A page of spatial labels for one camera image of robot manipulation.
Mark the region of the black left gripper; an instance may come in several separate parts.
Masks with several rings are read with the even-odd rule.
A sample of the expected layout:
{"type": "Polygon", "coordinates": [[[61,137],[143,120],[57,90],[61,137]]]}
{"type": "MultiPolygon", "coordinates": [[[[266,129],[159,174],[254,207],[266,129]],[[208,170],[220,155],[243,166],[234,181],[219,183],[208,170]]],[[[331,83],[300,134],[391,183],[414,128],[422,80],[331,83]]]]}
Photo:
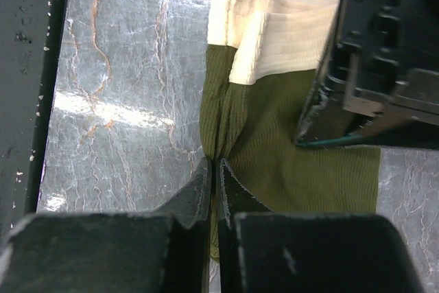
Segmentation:
{"type": "Polygon", "coordinates": [[[391,105],[438,114],[438,0],[343,0],[340,9],[335,41],[349,58],[346,89],[343,80],[331,80],[329,61],[323,61],[296,145],[438,151],[437,125],[375,117],[391,105]]]}

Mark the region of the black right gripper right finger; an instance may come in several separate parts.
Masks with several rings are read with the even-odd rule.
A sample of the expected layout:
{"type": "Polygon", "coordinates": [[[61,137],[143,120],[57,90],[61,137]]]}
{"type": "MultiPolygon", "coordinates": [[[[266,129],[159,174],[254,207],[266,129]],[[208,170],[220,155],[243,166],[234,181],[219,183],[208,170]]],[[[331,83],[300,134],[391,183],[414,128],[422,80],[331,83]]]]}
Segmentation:
{"type": "Polygon", "coordinates": [[[274,213],[215,165],[223,292],[422,292],[407,248],[376,214],[274,213]]]}

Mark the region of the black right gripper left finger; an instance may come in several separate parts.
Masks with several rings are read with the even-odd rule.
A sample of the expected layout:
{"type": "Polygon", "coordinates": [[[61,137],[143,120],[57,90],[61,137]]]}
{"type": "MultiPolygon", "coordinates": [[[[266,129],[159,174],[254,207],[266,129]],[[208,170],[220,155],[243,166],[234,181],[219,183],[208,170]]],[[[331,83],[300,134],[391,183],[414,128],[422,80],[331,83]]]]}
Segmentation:
{"type": "Polygon", "coordinates": [[[41,213],[1,253],[2,292],[207,292],[212,162],[155,211],[41,213]]]}

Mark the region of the olive green underwear cream waistband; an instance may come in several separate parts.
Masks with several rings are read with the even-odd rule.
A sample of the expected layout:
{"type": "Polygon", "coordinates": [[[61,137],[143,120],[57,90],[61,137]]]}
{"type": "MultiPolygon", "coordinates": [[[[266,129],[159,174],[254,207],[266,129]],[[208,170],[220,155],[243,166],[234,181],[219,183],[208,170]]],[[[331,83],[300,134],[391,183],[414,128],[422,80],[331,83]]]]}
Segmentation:
{"type": "Polygon", "coordinates": [[[200,106],[205,155],[281,213],[373,213],[380,150],[294,137],[340,0],[211,0],[200,106]]]}

